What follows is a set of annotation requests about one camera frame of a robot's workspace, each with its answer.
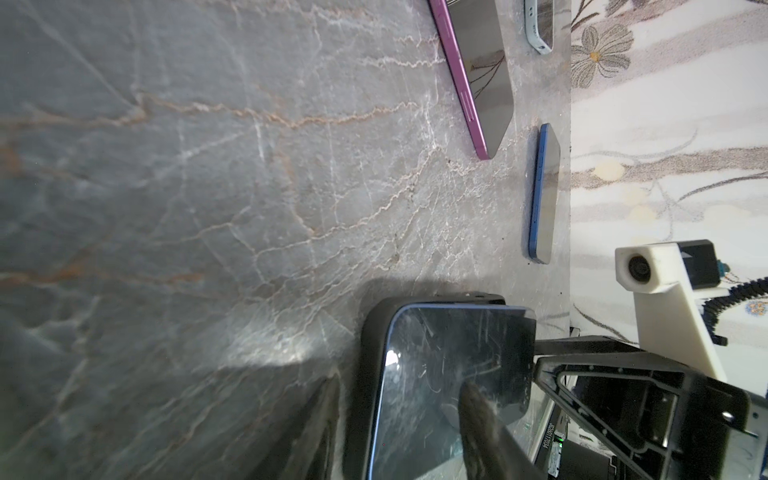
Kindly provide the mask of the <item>light blue case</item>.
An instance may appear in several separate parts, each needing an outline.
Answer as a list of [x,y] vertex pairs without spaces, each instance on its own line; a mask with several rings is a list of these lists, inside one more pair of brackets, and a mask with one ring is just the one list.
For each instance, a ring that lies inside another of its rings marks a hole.
[[529,44],[541,55],[553,49],[553,0],[525,0],[525,32]]

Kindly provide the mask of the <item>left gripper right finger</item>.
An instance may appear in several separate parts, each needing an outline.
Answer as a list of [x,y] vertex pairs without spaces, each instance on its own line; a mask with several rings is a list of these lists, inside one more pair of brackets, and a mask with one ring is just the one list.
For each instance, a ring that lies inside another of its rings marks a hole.
[[459,425],[466,475],[473,479],[545,479],[472,383],[459,394]]

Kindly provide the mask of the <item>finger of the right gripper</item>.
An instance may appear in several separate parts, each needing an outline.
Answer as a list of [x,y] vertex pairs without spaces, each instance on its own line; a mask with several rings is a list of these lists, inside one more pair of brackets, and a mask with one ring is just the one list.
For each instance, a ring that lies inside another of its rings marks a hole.
[[534,380],[642,479],[753,479],[756,396],[644,352],[544,356]]

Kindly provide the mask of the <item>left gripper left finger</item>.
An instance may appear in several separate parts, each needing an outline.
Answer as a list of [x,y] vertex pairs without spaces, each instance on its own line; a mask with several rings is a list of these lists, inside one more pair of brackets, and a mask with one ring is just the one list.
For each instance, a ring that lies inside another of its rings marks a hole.
[[249,479],[330,479],[339,421],[340,379],[323,379]]

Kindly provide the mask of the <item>black phone case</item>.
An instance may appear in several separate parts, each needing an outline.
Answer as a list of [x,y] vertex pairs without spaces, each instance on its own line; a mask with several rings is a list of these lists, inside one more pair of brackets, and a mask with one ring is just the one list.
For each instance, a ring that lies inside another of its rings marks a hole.
[[367,314],[361,332],[361,348],[356,384],[350,403],[350,417],[347,421],[346,446],[343,473],[347,479],[359,479],[350,475],[351,470],[361,466],[364,460],[359,441],[366,440],[372,422],[374,372],[373,349],[376,341],[385,331],[394,314],[403,306],[415,303],[449,304],[497,304],[506,305],[500,296],[444,296],[444,297],[393,297],[375,305]]

